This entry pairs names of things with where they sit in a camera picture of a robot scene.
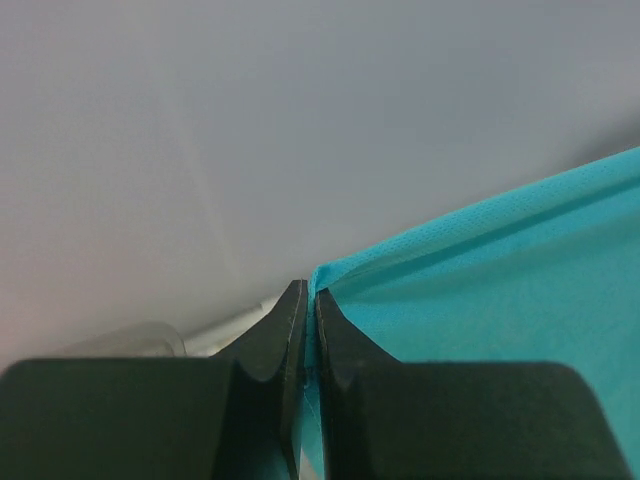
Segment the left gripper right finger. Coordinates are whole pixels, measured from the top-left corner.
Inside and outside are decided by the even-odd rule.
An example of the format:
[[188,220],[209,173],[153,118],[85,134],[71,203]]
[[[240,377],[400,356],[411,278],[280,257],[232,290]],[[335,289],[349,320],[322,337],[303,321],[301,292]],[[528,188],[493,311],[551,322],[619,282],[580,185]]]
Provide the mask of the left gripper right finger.
[[329,479],[628,479],[594,392],[554,362],[397,360],[316,297]]

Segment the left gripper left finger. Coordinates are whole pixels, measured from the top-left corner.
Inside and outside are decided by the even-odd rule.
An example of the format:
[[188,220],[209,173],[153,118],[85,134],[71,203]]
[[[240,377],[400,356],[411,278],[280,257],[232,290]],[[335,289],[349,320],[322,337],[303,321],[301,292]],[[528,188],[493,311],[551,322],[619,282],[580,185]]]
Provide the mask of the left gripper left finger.
[[295,479],[307,284],[210,357],[45,358],[1,378],[5,479]]

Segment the teal t shirt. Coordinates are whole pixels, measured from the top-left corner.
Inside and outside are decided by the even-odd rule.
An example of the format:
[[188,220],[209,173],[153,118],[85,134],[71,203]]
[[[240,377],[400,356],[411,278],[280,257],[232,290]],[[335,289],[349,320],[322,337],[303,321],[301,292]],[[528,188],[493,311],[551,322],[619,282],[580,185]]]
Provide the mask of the teal t shirt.
[[451,212],[319,266],[346,318],[396,358],[550,360],[592,386],[639,468],[639,152]]

